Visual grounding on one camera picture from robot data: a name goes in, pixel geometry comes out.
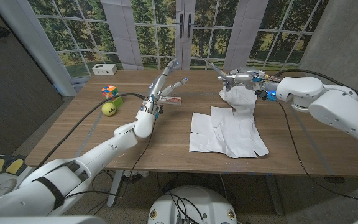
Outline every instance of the blue connector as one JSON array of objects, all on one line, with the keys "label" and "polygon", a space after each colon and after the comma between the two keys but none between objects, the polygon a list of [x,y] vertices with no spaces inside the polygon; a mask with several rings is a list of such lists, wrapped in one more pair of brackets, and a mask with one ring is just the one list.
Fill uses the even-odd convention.
[{"label": "blue connector", "polygon": [[275,91],[268,91],[267,92],[267,96],[266,99],[270,100],[270,101],[276,101],[276,92]]},{"label": "blue connector", "polygon": [[253,82],[260,82],[262,79],[261,78],[253,78],[252,81]]}]

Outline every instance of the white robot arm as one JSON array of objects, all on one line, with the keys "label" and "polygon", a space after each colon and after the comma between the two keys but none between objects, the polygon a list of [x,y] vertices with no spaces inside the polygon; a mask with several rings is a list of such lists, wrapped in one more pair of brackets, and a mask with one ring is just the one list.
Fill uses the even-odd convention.
[{"label": "white robot arm", "polygon": [[[207,62],[214,70],[219,70]],[[266,75],[256,68],[244,67],[228,74],[218,72],[218,80],[223,81],[229,91],[235,85],[244,85],[263,100],[282,100],[300,112],[309,112],[318,121],[344,131],[358,139],[358,96],[354,90],[339,85],[324,85],[313,77],[282,80]]]},{"label": "white robot arm", "polygon": [[177,64],[172,60],[163,73],[150,85],[148,96],[136,115],[137,121],[114,131],[114,137],[96,146],[86,154],[72,159],[55,159],[31,173],[19,188],[0,197],[0,217],[61,215],[76,203],[98,174],[118,154],[137,144],[137,138],[146,138],[153,130],[154,120],[162,113],[160,96],[185,84],[187,79],[161,89],[166,76]]}]

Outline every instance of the white box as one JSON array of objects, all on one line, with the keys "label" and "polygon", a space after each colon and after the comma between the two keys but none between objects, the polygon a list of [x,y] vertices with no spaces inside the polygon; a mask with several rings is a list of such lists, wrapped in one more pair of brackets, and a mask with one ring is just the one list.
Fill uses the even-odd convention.
[{"label": "white box", "polygon": [[95,75],[114,75],[117,71],[116,64],[96,64],[92,68]]}]

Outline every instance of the black strap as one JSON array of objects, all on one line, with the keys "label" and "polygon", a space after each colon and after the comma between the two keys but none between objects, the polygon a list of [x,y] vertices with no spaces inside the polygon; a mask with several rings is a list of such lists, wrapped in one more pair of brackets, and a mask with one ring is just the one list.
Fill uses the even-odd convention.
[{"label": "black strap", "polygon": [[53,207],[54,210],[65,203],[65,197],[55,186],[55,184],[53,184],[50,180],[46,179],[45,177],[39,177],[38,179],[35,179],[32,182],[34,181],[38,181],[41,184],[44,184],[44,186],[46,186],[51,191],[51,193],[53,193],[53,195],[55,196],[55,206]]}]

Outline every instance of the window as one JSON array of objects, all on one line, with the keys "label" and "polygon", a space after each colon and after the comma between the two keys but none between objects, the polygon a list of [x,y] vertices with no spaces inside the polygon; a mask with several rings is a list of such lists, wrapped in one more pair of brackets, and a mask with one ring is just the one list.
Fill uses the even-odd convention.
[{"label": "window", "polygon": [[201,57],[223,68],[239,0],[196,0],[191,70],[210,70]]},{"label": "window", "polygon": [[72,78],[90,77],[97,63],[122,68],[100,0],[29,0]]},{"label": "window", "polygon": [[296,68],[328,0],[270,0],[247,62],[263,70]]},{"label": "window", "polygon": [[145,69],[161,69],[175,58],[175,0],[131,0]]}]

